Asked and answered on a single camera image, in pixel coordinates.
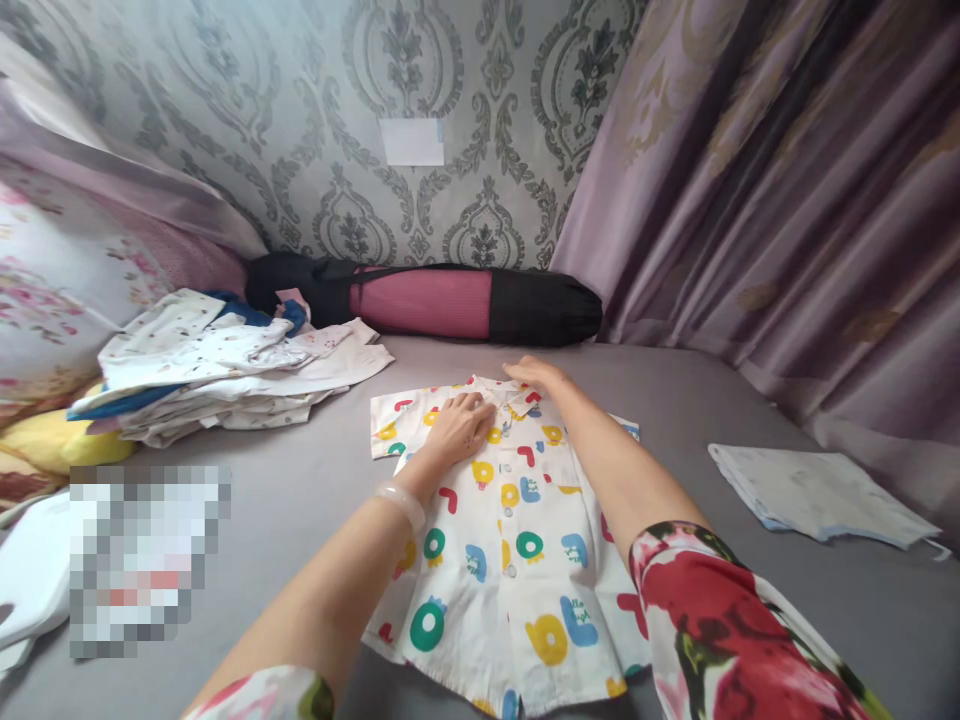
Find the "floral sleeve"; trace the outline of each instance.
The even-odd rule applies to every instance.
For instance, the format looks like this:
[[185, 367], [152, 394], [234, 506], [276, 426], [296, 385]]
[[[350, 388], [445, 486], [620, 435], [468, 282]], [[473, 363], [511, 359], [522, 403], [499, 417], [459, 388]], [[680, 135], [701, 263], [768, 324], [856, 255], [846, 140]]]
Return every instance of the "floral sleeve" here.
[[333, 693], [313, 670], [258, 670], [227, 685], [185, 720], [331, 720]]
[[668, 720], [890, 715], [772, 585], [713, 533], [662, 522], [630, 569]]

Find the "printed shirt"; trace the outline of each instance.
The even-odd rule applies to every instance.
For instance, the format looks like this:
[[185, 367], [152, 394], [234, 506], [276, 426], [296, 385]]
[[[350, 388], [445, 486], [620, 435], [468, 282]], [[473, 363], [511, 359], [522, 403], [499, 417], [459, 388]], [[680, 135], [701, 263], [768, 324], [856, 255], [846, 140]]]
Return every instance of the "printed shirt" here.
[[[634, 541], [630, 568], [639, 588], [631, 608], [666, 720], [890, 720], [796, 608], [710, 531], [658, 523]], [[483, 709], [506, 720], [518, 713], [516, 704]], [[326, 683], [281, 666], [228, 685], [187, 720], [332, 717]]]
[[495, 425], [441, 480], [365, 641], [492, 714], [509, 716], [521, 698], [542, 714], [624, 692], [625, 675], [649, 664], [649, 646], [552, 402], [477, 376], [374, 398], [373, 457], [400, 456], [399, 472], [444, 402], [467, 392], [496, 406]]

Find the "hand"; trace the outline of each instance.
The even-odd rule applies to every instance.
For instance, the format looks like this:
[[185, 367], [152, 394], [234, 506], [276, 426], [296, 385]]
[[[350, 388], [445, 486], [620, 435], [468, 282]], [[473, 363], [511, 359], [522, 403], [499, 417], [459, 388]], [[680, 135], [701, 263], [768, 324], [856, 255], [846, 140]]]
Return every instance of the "hand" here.
[[447, 400], [420, 452], [426, 451], [445, 465], [466, 460], [487, 441], [496, 407], [483, 402], [480, 393], [461, 393]]
[[549, 392], [552, 385], [566, 380], [560, 368], [533, 355], [524, 355], [516, 365], [504, 363], [503, 371], [514, 380], [533, 385], [541, 393]]

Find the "damask wallpaper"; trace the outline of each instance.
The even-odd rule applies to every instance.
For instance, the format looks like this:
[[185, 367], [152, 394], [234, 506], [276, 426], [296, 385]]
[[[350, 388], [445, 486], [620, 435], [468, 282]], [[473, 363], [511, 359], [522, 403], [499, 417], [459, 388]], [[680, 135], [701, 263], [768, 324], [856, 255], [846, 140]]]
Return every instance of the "damask wallpaper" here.
[[[646, 0], [0, 0], [0, 30], [115, 137], [274, 249], [546, 267]], [[379, 117], [441, 118], [386, 165]]]

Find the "curtain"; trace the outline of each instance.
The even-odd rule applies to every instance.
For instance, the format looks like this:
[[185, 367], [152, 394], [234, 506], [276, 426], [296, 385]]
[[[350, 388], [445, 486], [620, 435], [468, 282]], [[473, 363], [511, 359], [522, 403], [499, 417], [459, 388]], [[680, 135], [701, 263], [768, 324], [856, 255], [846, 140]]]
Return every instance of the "curtain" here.
[[960, 546], [960, 18], [651, 3], [551, 269], [736, 368]]

